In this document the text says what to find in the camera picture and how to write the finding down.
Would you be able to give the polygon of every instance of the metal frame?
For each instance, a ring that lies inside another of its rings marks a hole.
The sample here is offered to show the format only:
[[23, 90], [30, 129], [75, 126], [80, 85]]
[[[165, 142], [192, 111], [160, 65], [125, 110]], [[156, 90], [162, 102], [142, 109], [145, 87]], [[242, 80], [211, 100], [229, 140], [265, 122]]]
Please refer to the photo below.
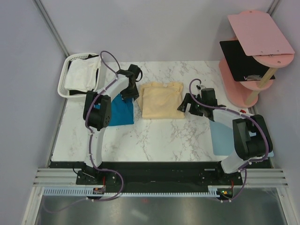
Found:
[[[74, 173], [73, 169], [38, 169], [22, 225], [35, 224], [45, 188], [100, 188], [99, 185], [76, 185], [76, 178], [77, 175]], [[228, 187], [210, 186], [209, 188]], [[282, 169], [247, 169], [247, 181], [245, 188], [277, 188], [288, 225], [300, 224], [299, 221], [297, 221], [297, 217], [295, 216], [296, 214], [290, 202], [288, 194], [289, 187]], [[143, 195], [126, 194], [126, 197], [129, 196], [136, 197]]]
[[281, 0], [273, 0], [267, 10], [267, 13], [269, 13], [270, 16], [273, 16], [280, 3], [281, 3]]
[[47, 161], [46, 161], [46, 164], [45, 164], [46, 168], [49, 167], [50, 162], [51, 162], [51, 158], [52, 158], [52, 155], [53, 155], [53, 152], [54, 152], [54, 147], [55, 147], [55, 144], [56, 144], [56, 140], [57, 140], [57, 137], [58, 137], [58, 134], [59, 134], [59, 131], [60, 131], [60, 125], [61, 125], [61, 122], [62, 122], [62, 118], [63, 118], [63, 115], [64, 115], [66, 105], [67, 105], [67, 99], [64, 98], [63, 101], [62, 101], [61, 107], [60, 107], [60, 114], [59, 114], [60, 116], [59, 116], [59, 118], [56, 122], [56, 126], [55, 126], [56, 129], [55, 129], [54, 135], [52, 137], [52, 140], [50, 142]]
[[65, 57], [70, 56], [70, 53], [68, 51], [68, 49], [66, 48], [64, 42], [62, 41], [58, 31], [56, 30], [54, 23], [52, 22], [46, 8], [44, 7], [43, 3], [41, 0], [32, 0], [33, 3], [35, 4], [35, 6], [37, 7], [37, 9], [39, 10], [43, 20], [45, 21], [49, 31], [51, 32], [51, 34], [53, 35], [56, 43], [58, 44], [58, 46], [60, 47], [61, 51], [64, 53]]

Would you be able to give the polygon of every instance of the white wall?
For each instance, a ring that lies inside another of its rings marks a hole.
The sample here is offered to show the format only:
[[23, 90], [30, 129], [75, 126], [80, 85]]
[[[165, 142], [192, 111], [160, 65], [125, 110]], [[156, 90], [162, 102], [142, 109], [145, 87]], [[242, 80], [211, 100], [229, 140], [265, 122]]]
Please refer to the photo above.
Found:
[[274, 84], [261, 92], [258, 112], [267, 121], [276, 164], [283, 168], [300, 212], [300, 1], [284, 0], [274, 20], [296, 54], [294, 61], [276, 72]]
[[218, 60], [227, 19], [272, 0], [42, 0], [70, 53], [111, 51], [120, 61]]
[[21, 223], [62, 98], [63, 54], [31, 0], [0, 7], [0, 224]]

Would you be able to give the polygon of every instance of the white towel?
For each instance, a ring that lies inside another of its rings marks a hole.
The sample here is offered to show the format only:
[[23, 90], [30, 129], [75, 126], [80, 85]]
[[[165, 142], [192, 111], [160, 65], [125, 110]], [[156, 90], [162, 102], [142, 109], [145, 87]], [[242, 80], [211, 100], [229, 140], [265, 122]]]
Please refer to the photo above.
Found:
[[72, 61], [67, 73], [65, 88], [87, 92], [96, 87], [96, 71], [100, 69], [100, 58]]

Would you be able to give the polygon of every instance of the pink round shelf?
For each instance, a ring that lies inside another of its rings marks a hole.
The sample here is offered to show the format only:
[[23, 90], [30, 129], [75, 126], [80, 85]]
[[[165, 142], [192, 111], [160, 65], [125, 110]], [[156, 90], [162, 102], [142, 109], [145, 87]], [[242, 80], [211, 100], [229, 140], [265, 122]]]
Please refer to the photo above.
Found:
[[269, 80], [267, 82], [267, 84], [263, 87], [263, 88], [259, 88], [258, 85], [260, 83], [260, 81], [242, 81], [240, 82], [241, 85], [243, 85], [245, 88], [248, 88], [250, 90], [266, 90], [268, 89], [272, 84], [273, 84], [273, 80]]
[[257, 103], [258, 96], [256, 96], [251, 104], [247, 105], [245, 103], [252, 90], [245, 88], [240, 82], [234, 81], [225, 58], [220, 61], [219, 68], [223, 79], [225, 94], [228, 100], [240, 108], [249, 108], [254, 106]]
[[[264, 13], [257, 10], [247, 10], [243, 11], [240, 14], [249, 14], [249, 13]], [[258, 61], [260, 64], [263, 64], [267, 67], [272, 68], [282, 68], [289, 65], [293, 59], [294, 54], [279, 54], [279, 55], [253, 55], [252, 56], [256, 61]]]

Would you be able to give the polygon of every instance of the light blue mat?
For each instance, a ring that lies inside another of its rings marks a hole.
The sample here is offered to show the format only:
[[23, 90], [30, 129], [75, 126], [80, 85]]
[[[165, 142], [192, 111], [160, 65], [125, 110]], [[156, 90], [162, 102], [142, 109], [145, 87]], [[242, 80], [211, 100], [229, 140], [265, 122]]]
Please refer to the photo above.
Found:
[[210, 121], [210, 133], [214, 154], [229, 156], [234, 150], [233, 130], [221, 123]]

